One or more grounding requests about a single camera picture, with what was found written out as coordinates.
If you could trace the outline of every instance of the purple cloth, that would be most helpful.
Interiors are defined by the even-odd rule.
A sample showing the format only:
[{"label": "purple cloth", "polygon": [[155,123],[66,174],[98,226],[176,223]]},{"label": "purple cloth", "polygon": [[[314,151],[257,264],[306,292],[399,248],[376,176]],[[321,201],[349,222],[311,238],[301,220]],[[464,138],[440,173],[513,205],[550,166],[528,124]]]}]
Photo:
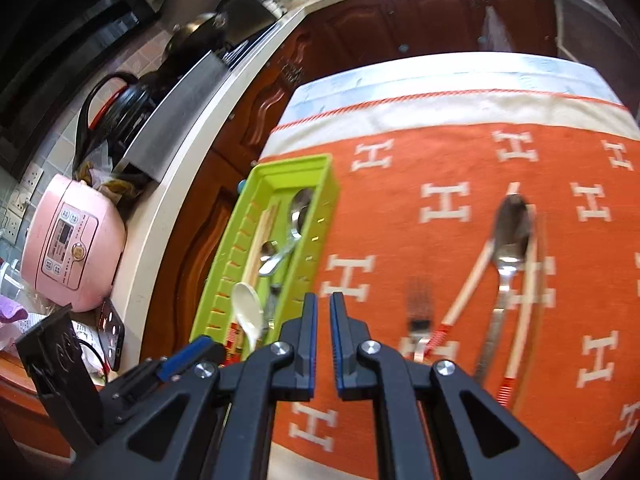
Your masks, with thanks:
[{"label": "purple cloth", "polygon": [[20,303],[6,296],[0,296],[0,323],[13,323],[27,317],[29,313]]}]

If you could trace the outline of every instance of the table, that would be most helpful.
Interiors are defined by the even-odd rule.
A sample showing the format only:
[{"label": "table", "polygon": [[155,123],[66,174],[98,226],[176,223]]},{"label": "table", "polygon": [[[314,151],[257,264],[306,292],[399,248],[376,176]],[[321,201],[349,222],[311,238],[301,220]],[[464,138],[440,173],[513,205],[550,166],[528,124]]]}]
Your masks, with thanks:
[{"label": "table", "polygon": [[[279,405],[270,478],[376,477],[371,405],[335,392],[328,294],[341,290],[373,338],[402,348],[407,280],[429,283],[437,325],[512,183],[543,216],[547,252],[544,308],[509,408],[581,478],[600,478],[640,418],[638,140],[602,78],[559,59],[429,56],[296,91],[262,160],[331,153],[341,192],[314,284],[316,397]],[[473,372],[496,291],[489,266],[438,356]],[[485,384],[493,396],[517,317],[515,296]]]}]

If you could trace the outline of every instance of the rice cooker button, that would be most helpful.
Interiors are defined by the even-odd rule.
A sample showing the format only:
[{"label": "rice cooker button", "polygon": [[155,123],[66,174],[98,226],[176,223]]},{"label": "rice cooker button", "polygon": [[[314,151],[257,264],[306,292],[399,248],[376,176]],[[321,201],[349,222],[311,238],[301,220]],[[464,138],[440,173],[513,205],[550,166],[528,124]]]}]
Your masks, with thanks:
[{"label": "rice cooker button", "polygon": [[73,256],[76,262],[84,260],[84,257],[86,256],[86,249],[84,248],[84,245],[82,245],[80,242],[76,242],[75,244],[73,244],[73,246],[71,247],[71,256]]}]

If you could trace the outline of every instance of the cable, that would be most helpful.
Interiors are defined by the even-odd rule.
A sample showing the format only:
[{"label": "cable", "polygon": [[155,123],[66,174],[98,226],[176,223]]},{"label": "cable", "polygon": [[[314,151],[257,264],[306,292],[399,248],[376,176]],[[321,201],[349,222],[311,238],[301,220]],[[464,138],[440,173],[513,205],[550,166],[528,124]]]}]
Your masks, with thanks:
[{"label": "cable", "polygon": [[104,363],[104,361],[100,357],[100,354],[98,354],[98,351],[94,347],[92,347],[87,341],[84,341],[80,338],[78,338],[78,341],[80,342],[81,345],[84,345],[89,350],[91,350],[91,352],[93,352],[94,355],[98,358],[98,361],[100,361],[100,364],[102,365],[102,371],[104,372],[104,384],[107,384],[109,382],[109,371],[107,370],[107,365]]}]

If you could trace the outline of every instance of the red-white chopstick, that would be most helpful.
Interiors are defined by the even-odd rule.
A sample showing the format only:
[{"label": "red-white chopstick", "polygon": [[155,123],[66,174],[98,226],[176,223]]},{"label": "red-white chopstick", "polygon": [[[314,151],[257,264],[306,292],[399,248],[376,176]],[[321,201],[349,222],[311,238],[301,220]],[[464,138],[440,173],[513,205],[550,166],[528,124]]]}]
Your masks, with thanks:
[{"label": "red-white chopstick", "polygon": [[[528,209],[530,215],[535,215],[535,206],[529,205]],[[533,303],[536,299],[536,282],[541,279],[540,272],[543,272],[542,267],[543,262],[538,263],[538,234],[534,233],[527,247],[522,302],[518,313],[516,333],[511,343],[511,353],[502,378],[502,384],[495,397],[495,400],[502,406],[507,406],[510,402],[516,378],[518,377],[518,369],[520,368],[527,342],[527,334],[529,333]]]},{"label": "red-white chopstick", "polygon": [[447,339],[447,333],[449,333],[451,327],[458,320],[460,314],[462,314],[462,311],[465,309],[466,304],[469,302],[471,295],[476,290],[478,282],[480,281],[480,278],[482,278],[482,274],[484,274],[486,266],[489,264],[493,253],[494,241],[492,239],[488,240],[484,244],[484,247],[482,248],[482,251],[478,256],[473,269],[471,269],[471,273],[466,279],[465,284],[462,286],[462,290],[460,290],[457,298],[455,299],[451,307],[449,307],[449,311],[445,314],[444,318],[442,318],[442,322],[440,323],[438,329],[433,332],[431,338],[429,339],[429,342],[425,346],[422,359],[431,354],[434,349],[442,345]]}]

